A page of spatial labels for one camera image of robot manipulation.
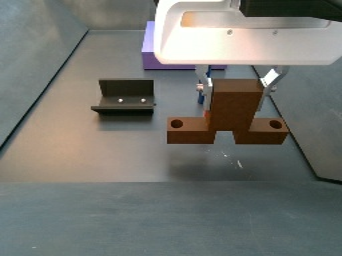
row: purple box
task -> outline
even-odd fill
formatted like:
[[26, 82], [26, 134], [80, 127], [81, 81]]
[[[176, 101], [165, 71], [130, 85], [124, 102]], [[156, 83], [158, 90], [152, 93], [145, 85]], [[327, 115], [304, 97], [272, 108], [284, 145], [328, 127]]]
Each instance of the purple box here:
[[[195, 69], [195, 65], [161, 64], [154, 58], [153, 53], [153, 31], [154, 22], [146, 21], [144, 42], [141, 48], [142, 68], [144, 69]], [[225, 69], [227, 65], [212, 65], [211, 69]]]

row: gray wall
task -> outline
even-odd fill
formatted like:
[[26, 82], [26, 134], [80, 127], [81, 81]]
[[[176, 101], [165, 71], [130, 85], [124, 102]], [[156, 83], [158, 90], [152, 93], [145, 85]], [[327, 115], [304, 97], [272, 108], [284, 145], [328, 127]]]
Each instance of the gray wall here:
[[342, 58], [291, 67], [272, 99], [316, 175], [342, 180]]
[[0, 0], [0, 146], [86, 27], [54, 0]]
[[142, 30], [153, 20], [152, 0], [58, 0], [89, 29]]

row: hole in block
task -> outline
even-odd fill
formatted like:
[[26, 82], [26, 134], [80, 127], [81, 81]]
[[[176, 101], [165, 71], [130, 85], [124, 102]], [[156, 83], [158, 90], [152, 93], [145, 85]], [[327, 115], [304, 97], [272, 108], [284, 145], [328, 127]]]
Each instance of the hole in block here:
[[276, 120], [271, 120], [269, 121], [269, 126], [273, 128], [273, 129], [281, 129], [283, 125], [279, 121]]
[[174, 119], [170, 121], [172, 128], [180, 128], [181, 126], [182, 126], [182, 121], [180, 121], [178, 119]]

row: brown wooden block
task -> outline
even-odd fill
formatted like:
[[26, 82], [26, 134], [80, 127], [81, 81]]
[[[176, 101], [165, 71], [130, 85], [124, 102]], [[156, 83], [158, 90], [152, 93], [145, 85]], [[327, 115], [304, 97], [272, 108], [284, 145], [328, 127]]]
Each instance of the brown wooden block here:
[[204, 117], [166, 119], [168, 144], [213, 144], [215, 131], [208, 131]]
[[213, 92], [209, 113], [211, 131], [247, 130], [261, 98], [257, 79], [212, 79]]
[[232, 134], [235, 144], [281, 144], [288, 129], [281, 118], [255, 118], [248, 130]]

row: gray table surface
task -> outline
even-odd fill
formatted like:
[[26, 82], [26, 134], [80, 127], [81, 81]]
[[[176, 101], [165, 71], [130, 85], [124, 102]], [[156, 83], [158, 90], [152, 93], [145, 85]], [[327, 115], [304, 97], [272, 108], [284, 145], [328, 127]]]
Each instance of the gray table surface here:
[[[284, 144], [235, 145], [219, 132], [213, 145], [166, 145], [168, 116], [201, 116], [193, 71], [144, 71], [144, 31], [90, 31], [0, 152], [0, 181], [114, 182], [313, 180], [288, 136]], [[248, 66], [212, 77], [256, 78]], [[154, 80], [154, 113], [100, 117], [90, 111], [100, 78]], [[276, 117], [267, 99], [257, 116]]]

